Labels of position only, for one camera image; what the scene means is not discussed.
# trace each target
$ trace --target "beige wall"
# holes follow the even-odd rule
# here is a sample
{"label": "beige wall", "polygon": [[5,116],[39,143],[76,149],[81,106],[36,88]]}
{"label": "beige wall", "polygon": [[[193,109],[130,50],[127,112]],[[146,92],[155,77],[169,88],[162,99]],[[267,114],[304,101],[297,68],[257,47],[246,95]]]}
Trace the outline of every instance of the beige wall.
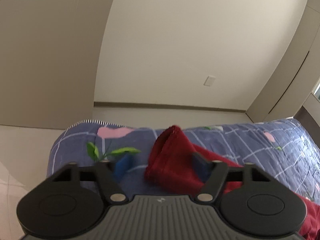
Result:
{"label": "beige wall", "polygon": [[320,2],[319,0],[308,0],[308,6],[313,10],[320,13]]}
{"label": "beige wall", "polygon": [[124,107],[95,107],[93,118],[131,127],[152,127],[154,129],[167,128],[174,124],[188,128],[251,122],[245,113]]}
{"label": "beige wall", "polygon": [[[307,0],[114,0],[95,101],[246,110]],[[212,87],[203,83],[216,76]]]}
{"label": "beige wall", "polygon": [[1,0],[0,124],[66,128],[92,117],[112,0]]}

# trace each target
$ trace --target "light switch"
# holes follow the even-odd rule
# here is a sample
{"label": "light switch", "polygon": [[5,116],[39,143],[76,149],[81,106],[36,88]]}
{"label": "light switch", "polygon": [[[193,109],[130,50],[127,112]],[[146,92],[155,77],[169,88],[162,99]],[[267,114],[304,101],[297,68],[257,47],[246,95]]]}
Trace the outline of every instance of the light switch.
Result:
{"label": "light switch", "polygon": [[215,80],[216,80],[216,77],[208,76],[203,85],[207,87],[211,87]]}

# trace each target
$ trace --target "blue bedsheet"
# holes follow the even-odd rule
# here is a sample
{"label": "blue bedsheet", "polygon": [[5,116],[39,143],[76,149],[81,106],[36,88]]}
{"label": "blue bedsheet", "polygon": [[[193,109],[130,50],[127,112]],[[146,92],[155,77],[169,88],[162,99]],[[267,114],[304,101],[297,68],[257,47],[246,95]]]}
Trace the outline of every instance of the blue bedsheet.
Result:
{"label": "blue bedsheet", "polygon": [[[141,151],[120,182],[129,197],[135,194],[165,194],[157,185],[143,180],[148,156],[163,130],[131,129],[114,124],[82,123],[65,131],[54,143],[47,176],[69,162],[91,166],[86,143],[94,143],[100,152],[121,147]],[[265,123],[219,125],[184,130],[188,139],[203,148],[243,165],[253,162],[292,191],[320,204],[319,148],[295,119]]]}

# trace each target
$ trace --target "red cloth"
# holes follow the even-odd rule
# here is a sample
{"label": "red cloth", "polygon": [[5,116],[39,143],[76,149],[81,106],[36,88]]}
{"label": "red cloth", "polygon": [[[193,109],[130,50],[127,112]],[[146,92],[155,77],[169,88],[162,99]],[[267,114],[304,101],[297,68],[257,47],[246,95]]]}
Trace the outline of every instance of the red cloth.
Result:
{"label": "red cloth", "polygon": [[[198,152],[208,160],[221,160],[228,166],[239,165],[192,144],[180,127],[172,126],[156,140],[148,161],[145,179],[159,184],[162,188],[176,194],[195,196],[203,186],[192,169],[192,153]],[[229,182],[226,191],[240,186],[239,182]],[[307,240],[320,240],[320,206],[300,196],[306,203],[307,217],[299,233]]]}

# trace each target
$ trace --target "floor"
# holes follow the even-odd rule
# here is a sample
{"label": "floor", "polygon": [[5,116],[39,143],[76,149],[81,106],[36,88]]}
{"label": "floor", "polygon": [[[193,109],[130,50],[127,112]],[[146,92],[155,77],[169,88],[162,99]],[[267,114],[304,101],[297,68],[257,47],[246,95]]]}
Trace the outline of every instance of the floor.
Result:
{"label": "floor", "polygon": [[[242,113],[136,108],[95,108],[93,118],[153,128],[250,122]],[[50,149],[61,133],[62,130],[0,125],[0,240],[23,236],[16,216],[17,204],[45,179]]]}
{"label": "floor", "polygon": [[61,130],[0,126],[0,239],[18,240],[19,200],[45,179],[48,156]]}

